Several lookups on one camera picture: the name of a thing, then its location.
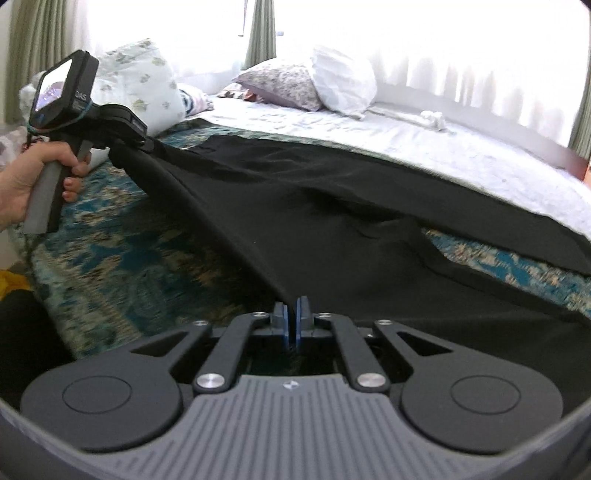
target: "blue floral blanket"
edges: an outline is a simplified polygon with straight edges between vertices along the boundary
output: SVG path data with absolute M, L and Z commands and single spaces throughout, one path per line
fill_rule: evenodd
M 211 135 L 324 145 L 395 159 L 345 145 L 186 121 L 161 136 L 187 148 Z M 519 255 L 435 230 L 424 233 L 449 259 L 591 317 L 591 280 Z M 169 218 L 110 163 L 86 180 L 82 199 L 63 210 L 46 236 L 11 238 L 28 276 L 77 358 L 153 335 L 196 318 L 223 325 L 271 308 L 272 293 L 249 272 Z

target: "ribbed surface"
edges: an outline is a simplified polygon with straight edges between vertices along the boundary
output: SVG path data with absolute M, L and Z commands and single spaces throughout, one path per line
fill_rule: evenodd
M 117 455 L 125 478 L 166 480 L 459 480 L 498 460 L 426 442 L 383 395 L 360 394 L 340 375 L 244 376 L 223 395 L 203 395 L 158 442 Z

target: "mattress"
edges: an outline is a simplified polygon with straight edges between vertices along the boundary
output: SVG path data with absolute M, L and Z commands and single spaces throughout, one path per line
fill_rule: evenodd
M 211 135 L 360 150 L 203 118 L 177 125 L 161 140 L 186 148 Z M 85 185 L 82 198 L 64 207 L 57 233 L 31 237 L 11 229 L 32 285 L 77 358 L 197 318 L 224 325 L 238 314 L 272 307 L 268 288 L 167 216 L 122 170 L 107 162 Z M 442 232 L 424 233 L 448 259 L 591 318 L 591 279 Z
M 547 215 L 591 240 L 591 190 L 526 151 L 461 125 L 432 131 L 368 112 L 363 121 L 330 111 L 215 98 L 199 114 L 217 125 L 313 138 L 360 148 Z M 376 104 L 392 109 L 386 103 Z

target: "white quilt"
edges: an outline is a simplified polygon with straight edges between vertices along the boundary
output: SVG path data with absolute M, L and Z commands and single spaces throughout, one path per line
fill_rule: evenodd
M 447 131 L 436 132 L 373 113 L 356 121 L 328 111 L 304 112 L 228 98 L 215 98 L 214 106 L 198 116 L 227 127 L 329 140 L 386 154 L 393 161 L 547 215 L 591 240 L 591 190 L 529 153 L 468 128 L 448 123 Z

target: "display screen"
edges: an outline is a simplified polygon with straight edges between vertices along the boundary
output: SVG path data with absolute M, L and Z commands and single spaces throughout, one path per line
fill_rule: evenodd
M 36 112 L 61 97 L 61 91 L 64 88 L 64 82 L 68 77 L 71 66 L 72 60 L 68 60 L 43 77 L 43 82 L 39 89 L 39 97 L 35 105 Z

